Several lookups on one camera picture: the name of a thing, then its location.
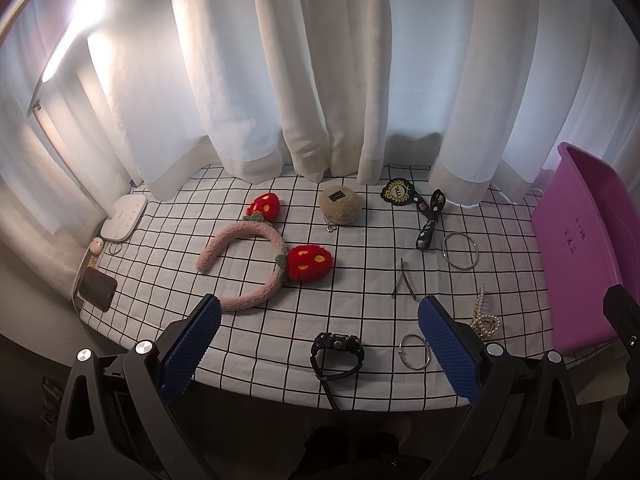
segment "metal screw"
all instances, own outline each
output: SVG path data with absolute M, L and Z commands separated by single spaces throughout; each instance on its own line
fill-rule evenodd
M 151 341 L 140 341 L 140 343 L 136 345 L 136 352 L 139 354 L 148 354 L 153 347 L 154 344 Z
M 91 357 L 91 350 L 88 348 L 78 352 L 78 361 L 80 362 L 86 361 L 89 357 Z
M 559 363 L 560 361 L 562 361 L 562 356 L 556 352 L 555 350 L 552 350 L 551 352 L 549 352 L 546 357 L 552 362 L 552 363 Z
M 489 343 L 486 346 L 486 351 L 491 355 L 498 356 L 502 355 L 502 353 L 504 352 L 504 348 L 498 345 L 498 343 Z

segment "grid tablecloth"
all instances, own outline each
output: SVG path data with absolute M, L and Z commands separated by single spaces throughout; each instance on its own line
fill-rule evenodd
M 435 294 L 456 320 L 469 321 L 476 291 L 484 286 L 487 314 L 500 316 L 492 337 L 513 355 L 536 357 L 552 349 L 552 327 L 545 276 L 530 213 L 539 192 L 526 195 L 523 205 L 511 204 L 496 189 L 487 190 L 478 206 L 447 203 L 438 222 L 433 248 L 447 232 L 467 232 L 478 245 L 478 264 L 468 271 L 451 267 L 438 250 L 419 251 L 415 239 L 424 217 L 412 206 L 384 202 L 380 191 L 389 178 L 414 183 L 429 202 L 433 191 L 428 168 L 386 166 L 376 186 L 360 186 L 354 178 L 333 178 L 315 184 L 285 166 L 282 176 L 257 186 L 231 177 L 222 168 L 199 171 L 168 202 L 156 200 L 141 186 L 135 192 L 149 198 L 140 224 L 118 249 L 107 247 L 99 268 L 114 276 L 118 288 L 112 308 L 102 313 L 86 303 L 81 318 L 99 332 L 132 348 L 155 339 L 169 323 L 183 319 L 208 293 L 237 296 L 255 290 L 273 271 L 270 243 L 261 238 L 232 242 L 207 274 L 195 261 L 209 237 L 242 218 L 247 205 L 267 190 L 275 192 L 282 209 L 274 227 L 289 248 L 321 244 L 334 254 L 335 267 L 325 278 L 303 286 L 285 284 L 266 304 L 223 314 L 195 379 L 227 390 L 266 399 L 328 407 L 309 363 L 311 342 L 319 332 L 358 335 L 366 357 L 361 371 L 331 384 L 342 409 L 424 410 L 466 403 L 457 397 L 437 360 L 426 370 L 407 368 L 398 356 L 400 340 L 420 334 L 417 302 L 404 283 L 392 296 L 396 268 L 404 259 L 406 275 L 418 300 Z M 366 207 L 353 225 L 333 233 L 318 204 L 319 192 L 344 184 L 357 192 Z M 450 257 L 468 265 L 471 249 L 463 237 L 448 241 Z M 409 362 L 424 362 L 424 348 L 410 339 Z M 565 356 L 574 364 L 603 346 Z M 329 352 L 325 367 L 350 367 L 345 355 Z

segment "silver ring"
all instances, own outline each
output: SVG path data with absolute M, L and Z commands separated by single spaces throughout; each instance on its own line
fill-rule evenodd
M 476 259 L 474 260 L 473 257 L 471 257 L 471 265 L 469 265 L 468 267 L 457 266 L 455 263 L 453 263 L 451 260 L 449 260 L 449 256 L 447 255 L 447 239 L 449 237 L 452 237 L 453 235 L 460 235 L 460 236 L 465 237 L 467 240 L 469 240 L 473 244 L 474 249 L 476 250 Z M 476 263 L 478 263 L 478 258 L 480 256 L 480 253 L 478 251 L 478 246 L 474 242 L 473 238 L 471 236 L 469 236 L 468 234 L 462 233 L 460 231 L 453 231 L 452 233 L 449 233 L 448 235 L 446 235 L 442 239 L 442 247 L 440 248 L 440 250 L 442 251 L 442 256 L 444 256 L 444 259 L 449 263 L 449 265 L 453 266 L 453 267 L 456 267 L 456 269 L 460 269 L 460 270 L 473 269 L 476 266 Z
M 418 338 L 420 341 L 422 341 L 422 344 L 424 345 L 424 349 L 427 352 L 427 359 L 422 366 L 413 366 L 412 364 L 409 364 L 407 361 L 404 360 L 404 354 L 402 354 L 402 345 L 404 344 L 404 340 L 407 339 L 408 337 Z M 398 355 L 400 356 L 400 360 L 402 361 L 402 364 L 407 368 L 411 368 L 411 370 L 424 370 L 431 362 L 431 347 L 427 345 L 427 342 L 424 340 L 422 336 L 419 336 L 417 334 L 407 334 L 400 341 L 400 348 L 398 349 Z

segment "pink fuzzy headband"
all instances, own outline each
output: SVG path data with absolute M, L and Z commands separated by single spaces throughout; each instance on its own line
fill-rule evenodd
M 287 277 L 297 282 L 316 280 L 324 276 L 333 266 L 333 257 L 326 249 L 317 245 L 300 245 L 289 253 L 284 240 L 271 224 L 280 212 L 280 200 L 275 193 L 268 192 L 256 198 L 246 210 L 247 216 L 237 224 L 222 229 L 212 238 L 196 260 L 196 268 L 206 272 L 229 242 L 243 235 L 260 235 L 269 240 L 276 249 L 276 267 L 267 282 L 255 292 L 239 298 L 219 298 L 222 310 L 241 310 L 267 301 Z
M 267 301 L 282 286 L 287 277 L 285 266 L 287 261 L 287 248 L 284 240 L 276 229 L 263 221 L 240 221 L 223 229 L 212 238 L 207 247 L 200 253 L 196 260 L 196 268 L 200 272 L 206 272 L 213 265 L 216 256 L 220 254 L 230 241 L 243 235 L 260 235 L 267 238 L 276 249 L 276 267 L 267 282 L 255 292 L 240 296 L 239 298 L 219 298 L 222 310 L 241 310 L 249 308 L 263 301 Z

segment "dark pants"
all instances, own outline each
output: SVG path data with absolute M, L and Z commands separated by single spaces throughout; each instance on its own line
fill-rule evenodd
M 422 458 L 398 455 L 398 440 L 389 433 L 375 433 L 358 444 L 359 462 L 347 464 L 349 439 L 338 428 L 319 428 L 305 442 L 305 455 L 289 479 L 418 478 L 430 465 Z

